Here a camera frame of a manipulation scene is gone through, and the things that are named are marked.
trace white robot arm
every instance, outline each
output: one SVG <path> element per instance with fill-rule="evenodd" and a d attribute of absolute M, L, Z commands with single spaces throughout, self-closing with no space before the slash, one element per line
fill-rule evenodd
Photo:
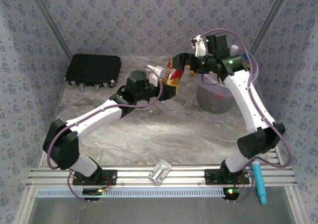
<path fill-rule="evenodd" d="M 45 139 L 43 150 L 48 152 L 56 134 L 65 129 L 65 132 L 53 145 L 50 158 L 60 169 L 74 170 L 91 180 L 92 185 L 98 183 L 101 178 L 101 168 L 91 158 L 80 154 L 79 143 L 102 125 L 118 120 L 134 110 L 131 107 L 112 107 L 108 109 L 109 106 L 118 104 L 136 105 L 138 101 L 149 101 L 151 97 L 158 96 L 160 89 L 158 78 L 162 78 L 163 83 L 163 92 L 160 93 L 159 100 L 171 99 L 176 94 L 178 81 L 185 66 L 190 65 L 190 69 L 195 73 L 216 73 L 233 94 L 243 114 L 248 135 L 238 139 L 237 150 L 221 163 L 220 172 L 215 174 L 218 176 L 215 178 L 222 179 L 224 183 L 237 179 L 237 176 L 242 173 L 243 167 L 252 158 L 274 148 L 279 141 L 276 133 L 256 110 L 249 96 L 249 89 L 251 89 L 258 107 L 263 114 L 266 114 L 266 119 L 281 134 L 284 134 L 285 127 L 282 123 L 276 124 L 275 120 L 268 114 L 253 84 L 247 87 L 248 66 L 241 56 L 230 55 L 225 34 L 207 36 L 207 41 L 209 41 L 207 43 L 208 53 L 210 55 L 205 55 L 206 50 L 202 47 L 204 43 L 198 41 L 199 39 L 201 37 L 197 36 L 196 39 L 192 40 L 192 44 L 196 48 L 195 55 L 183 53 L 174 56 L 169 61 L 168 73 L 165 69 L 157 67 L 154 70 L 158 76 L 150 76 L 150 79 L 147 79 L 145 72 L 133 71 L 127 78 L 126 85 L 121 87 L 101 106 L 67 122 L 62 122 L 59 119 L 54 121 Z"/>

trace black briefcase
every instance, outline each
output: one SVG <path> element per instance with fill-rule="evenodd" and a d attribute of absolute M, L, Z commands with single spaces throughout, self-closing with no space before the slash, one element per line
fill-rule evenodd
<path fill-rule="evenodd" d="M 75 54 L 66 72 L 65 80 L 73 86 L 114 87 L 117 84 L 121 62 L 118 56 Z"/>

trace clear plastic container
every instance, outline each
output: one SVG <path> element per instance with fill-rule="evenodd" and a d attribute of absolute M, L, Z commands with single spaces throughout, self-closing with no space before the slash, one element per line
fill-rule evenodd
<path fill-rule="evenodd" d="M 230 90 L 220 81 L 214 73 L 198 75 L 197 99 L 199 106 L 213 114 L 223 114 L 235 104 L 235 99 Z"/>

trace patterned wallpaper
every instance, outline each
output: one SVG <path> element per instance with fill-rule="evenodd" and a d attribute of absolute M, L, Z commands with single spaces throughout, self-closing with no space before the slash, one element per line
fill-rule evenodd
<path fill-rule="evenodd" d="M 69 62 L 31 0 L 0 0 L 0 60 L 0 223 L 9 224 Z"/>
<path fill-rule="evenodd" d="M 318 223 L 317 52 L 318 0 L 288 0 L 257 55 L 265 103 L 286 125 L 292 165 L 313 223 Z"/>
<path fill-rule="evenodd" d="M 71 52 L 174 55 L 211 28 L 252 43 L 274 0 L 44 0 Z"/>

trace table surface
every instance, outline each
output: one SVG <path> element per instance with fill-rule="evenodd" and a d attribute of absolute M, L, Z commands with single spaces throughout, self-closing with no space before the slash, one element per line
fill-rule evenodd
<path fill-rule="evenodd" d="M 66 85 L 61 104 L 58 108 L 57 118 L 67 121 L 98 107 L 104 103 L 117 89 L 126 83 L 126 79 L 135 69 L 142 69 L 143 65 L 165 67 L 168 57 L 122 57 L 122 69 L 119 75 L 118 84 L 115 88 L 101 88 L 97 93 L 82 92 L 79 87 Z M 188 72 L 182 77 L 178 94 L 171 100 L 157 102 L 151 107 L 134 110 L 132 113 L 105 125 L 87 136 L 80 144 L 80 152 L 92 157 L 101 166 L 110 165 L 155 165 L 160 159 L 164 159 L 173 165 L 201 165 L 201 164 L 219 164 L 237 149 L 237 139 L 247 134 L 244 119 L 235 105 L 229 112 L 221 115 L 215 115 L 203 111 L 196 100 L 197 78 Z M 46 166 L 46 158 L 43 160 L 43 166 Z M 272 205 L 262 206 L 259 203 L 256 194 L 251 195 L 253 201 L 245 202 L 242 206 L 228 207 L 222 199 L 192 199 L 191 205 L 183 210 L 188 199 L 153 199 L 152 200 L 110 200 L 115 202 L 115 206 L 107 214 L 107 219 L 116 222 L 119 213 L 125 213 L 124 217 L 134 217 L 136 220 L 129 223 L 152 223 L 149 221 L 154 213 L 160 210 L 166 210 L 166 205 L 173 204 L 169 215 L 172 219 L 156 217 L 152 219 L 154 223 L 158 220 L 164 220 L 162 223 L 178 223 L 174 218 L 178 218 L 176 208 L 182 209 L 185 219 L 180 219 L 180 223 L 209 223 L 207 220 L 223 220 L 223 223 L 233 223 L 233 220 L 243 221 L 239 223 L 250 223 L 262 216 L 259 223 L 293 223 L 290 207 L 286 198 L 284 188 L 269 188 L 269 201 Z M 202 202 L 206 202 L 205 211 L 200 211 Z M 74 223 L 85 223 L 85 220 L 104 220 L 104 218 L 93 218 L 94 211 L 85 210 L 84 213 L 76 213 L 82 210 L 81 207 L 74 208 L 74 205 L 80 205 L 76 199 L 37 199 L 34 215 L 31 223 L 41 223 L 41 221 L 52 215 L 41 211 L 41 206 L 47 207 L 48 203 L 55 210 L 70 210 L 62 208 L 61 204 L 67 204 L 71 207 L 72 220 Z M 147 211 L 142 216 L 132 215 L 131 212 L 138 205 L 147 207 Z M 102 202 L 96 206 L 98 215 L 103 215 L 106 209 Z M 244 218 L 229 219 L 232 217 L 226 215 L 227 211 L 244 215 Z M 65 223 L 70 223 L 67 217 L 69 214 L 62 214 L 61 218 Z"/>
<path fill-rule="evenodd" d="M 122 57 L 116 87 L 97 93 L 66 85 L 57 118 L 73 119 L 104 103 L 126 83 L 131 71 L 143 65 L 166 67 L 168 57 Z M 153 165 L 160 159 L 171 164 L 217 164 L 237 149 L 247 134 L 237 105 L 221 115 L 202 110 L 196 99 L 197 77 L 186 71 L 178 94 L 171 100 L 134 110 L 87 136 L 80 152 L 100 165 Z"/>

